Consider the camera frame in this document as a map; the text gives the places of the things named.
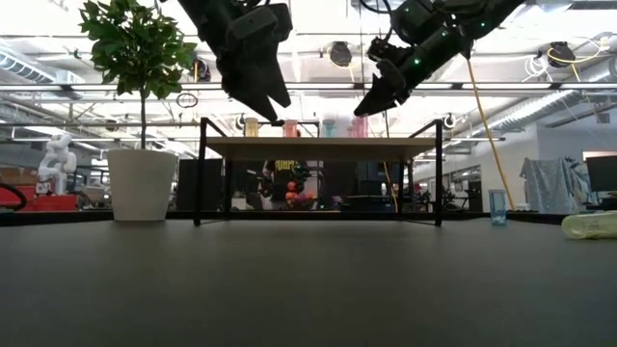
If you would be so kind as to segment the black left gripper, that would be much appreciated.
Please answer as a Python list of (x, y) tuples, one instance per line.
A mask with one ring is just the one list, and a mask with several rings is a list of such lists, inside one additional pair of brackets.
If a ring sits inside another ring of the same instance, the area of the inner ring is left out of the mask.
[(278, 61), (281, 42), (293, 28), (285, 3), (247, 6), (224, 3), (224, 46), (220, 56), (222, 88), (269, 121), (278, 115), (271, 99), (291, 104)]

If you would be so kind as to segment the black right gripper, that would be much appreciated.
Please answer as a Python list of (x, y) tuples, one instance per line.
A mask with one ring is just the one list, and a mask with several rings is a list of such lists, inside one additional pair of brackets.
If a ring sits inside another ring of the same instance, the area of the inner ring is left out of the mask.
[(457, 30), (438, 29), (428, 39), (417, 45), (411, 57), (397, 68), (403, 59), (403, 49), (387, 40), (374, 38), (368, 48), (368, 58), (377, 62), (380, 75), (372, 74), (370, 90), (354, 110), (356, 117), (367, 117), (404, 104), (417, 85), (454, 56), (468, 56), (470, 38)]

